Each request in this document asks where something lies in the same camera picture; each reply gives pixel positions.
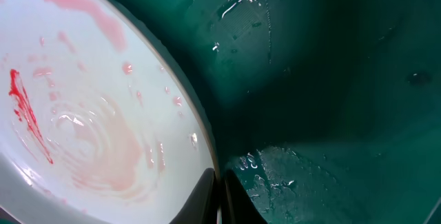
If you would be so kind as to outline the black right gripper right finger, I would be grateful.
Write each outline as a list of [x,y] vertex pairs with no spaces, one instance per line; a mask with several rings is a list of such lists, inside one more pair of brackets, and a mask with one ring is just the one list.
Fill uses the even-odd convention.
[[222,223],[267,224],[233,170],[227,170],[220,182]]

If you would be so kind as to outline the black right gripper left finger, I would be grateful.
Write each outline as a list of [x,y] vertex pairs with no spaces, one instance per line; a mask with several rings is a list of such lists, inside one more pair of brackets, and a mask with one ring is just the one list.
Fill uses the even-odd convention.
[[207,168],[170,224],[216,224],[217,211],[218,181],[214,169]]

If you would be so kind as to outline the light blue plate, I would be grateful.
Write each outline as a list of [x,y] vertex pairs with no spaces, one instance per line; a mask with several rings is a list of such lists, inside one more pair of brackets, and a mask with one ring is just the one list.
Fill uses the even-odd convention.
[[214,168],[174,69],[110,0],[1,0],[1,209],[170,223]]

